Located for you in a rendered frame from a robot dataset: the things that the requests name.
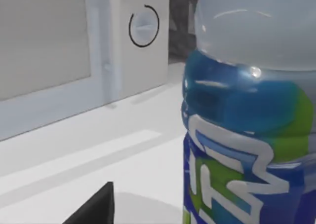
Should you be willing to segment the blue and green bottle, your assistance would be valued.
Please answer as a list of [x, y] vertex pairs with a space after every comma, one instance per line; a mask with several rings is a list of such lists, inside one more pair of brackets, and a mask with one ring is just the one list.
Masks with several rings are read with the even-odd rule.
[[198, 0], [182, 224], [316, 224], [316, 0]]

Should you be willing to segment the pale microwave knob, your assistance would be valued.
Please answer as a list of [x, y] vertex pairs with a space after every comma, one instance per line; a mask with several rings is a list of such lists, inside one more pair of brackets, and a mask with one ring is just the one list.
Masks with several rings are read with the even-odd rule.
[[145, 48], [156, 40], [159, 28], [160, 18], [156, 9], [145, 4], [139, 12], [131, 14], [128, 35], [135, 46]]

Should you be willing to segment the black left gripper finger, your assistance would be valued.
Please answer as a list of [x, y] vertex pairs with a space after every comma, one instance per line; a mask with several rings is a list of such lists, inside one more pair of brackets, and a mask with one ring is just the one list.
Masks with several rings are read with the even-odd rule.
[[114, 224], [114, 183], [107, 182], [62, 224]]

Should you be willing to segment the pale microwave door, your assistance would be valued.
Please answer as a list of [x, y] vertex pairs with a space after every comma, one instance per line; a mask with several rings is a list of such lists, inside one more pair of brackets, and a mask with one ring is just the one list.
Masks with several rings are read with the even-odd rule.
[[99, 0], [0, 0], [0, 141], [105, 104]]

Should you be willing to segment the pale microwave oven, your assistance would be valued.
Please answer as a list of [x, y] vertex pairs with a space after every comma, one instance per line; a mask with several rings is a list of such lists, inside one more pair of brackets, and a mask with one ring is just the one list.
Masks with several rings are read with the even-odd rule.
[[[105, 104], [164, 84], [168, 71], [169, 0], [99, 0], [99, 3]], [[129, 38], [128, 24], [131, 14], [139, 12], [145, 4], [156, 9], [160, 28], [150, 46], [139, 48]]]

